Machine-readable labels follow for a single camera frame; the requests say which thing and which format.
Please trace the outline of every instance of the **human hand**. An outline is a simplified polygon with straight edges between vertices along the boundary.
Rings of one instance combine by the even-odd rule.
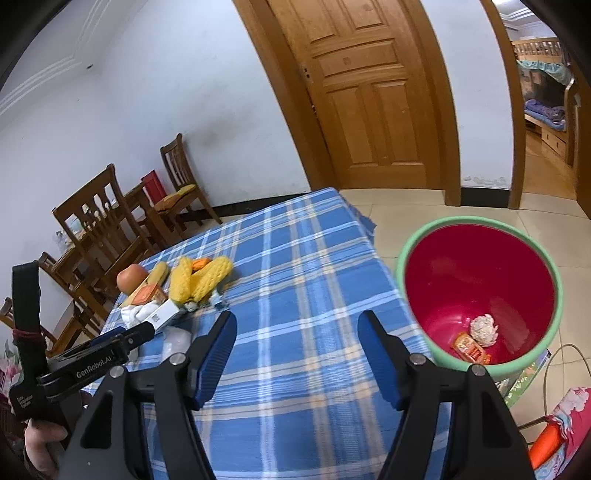
[[[47,444],[59,442],[68,436],[68,431],[56,423],[45,420],[29,420],[25,429],[25,450],[33,467],[50,478],[57,478],[57,467]]]

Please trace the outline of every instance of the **bunk bed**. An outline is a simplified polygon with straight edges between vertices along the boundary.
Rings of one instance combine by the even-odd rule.
[[[541,135],[549,154],[557,154],[573,166],[577,140],[577,85],[560,41],[558,38],[519,40],[513,42],[513,49],[520,67],[525,120],[529,129]],[[552,91],[549,95],[552,99],[539,102],[535,91],[549,78],[547,84],[551,87],[548,90]]]

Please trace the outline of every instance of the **tablecloth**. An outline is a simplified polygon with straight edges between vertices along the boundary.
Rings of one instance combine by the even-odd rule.
[[[373,309],[411,352],[427,353],[373,226],[334,189],[306,194],[224,223],[143,262],[227,255],[223,297],[238,337],[213,399],[194,413],[222,479],[376,478],[401,415],[381,397],[357,337]],[[194,336],[218,316],[199,309],[181,324]],[[114,309],[104,331],[122,325]],[[133,371],[156,366],[162,335],[143,345]],[[89,386],[96,391],[99,382]],[[166,479],[152,404],[144,406],[154,478]],[[449,428],[442,406],[428,479],[439,478]]]

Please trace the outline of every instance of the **black baseboard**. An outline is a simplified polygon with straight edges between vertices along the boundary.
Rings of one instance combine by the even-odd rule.
[[[277,203],[285,202],[286,200],[294,199],[301,195],[305,195],[305,193],[295,193],[292,195],[282,195],[280,197],[269,197],[266,199],[247,200],[245,202],[229,203],[228,205],[214,207],[213,210],[220,217],[228,217],[232,215],[245,215],[247,213],[257,212],[259,210],[262,210],[263,208],[270,207],[271,205],[276,205]],[[181,220],[185,222],[190,222],[191,220],[206,220],[208,218],[211,218],[211,215],[209,215],[206,209],[201,209],[195,211],[195,216],[191,215],[190,213],[181,213],[180,217]]]
[[[509,208],[509,190],[462,187],[460,205],[466,207]]]

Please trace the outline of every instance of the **metal screw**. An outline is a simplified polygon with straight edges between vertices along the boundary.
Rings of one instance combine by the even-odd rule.
[[[180,365],[185,361],[186,358],[187,357],[184,353],[175,353],[168,359],[168,361],[170,361],[170,363],[173,365]]]
[[[116,367],[111,368],[109,375],[113,378],[119,378],[121,375],[123,375],[123,372],[125,372],[125,368],[123,368],[121,365],[117,365]]]
[[[411,353],[409,358],[413,365],[424,365],[427,362],[427,357],[420,353]]]
[[[482,365],[472,365],[472,373],[477,377],[484,377],[486,375],[486,368]]]

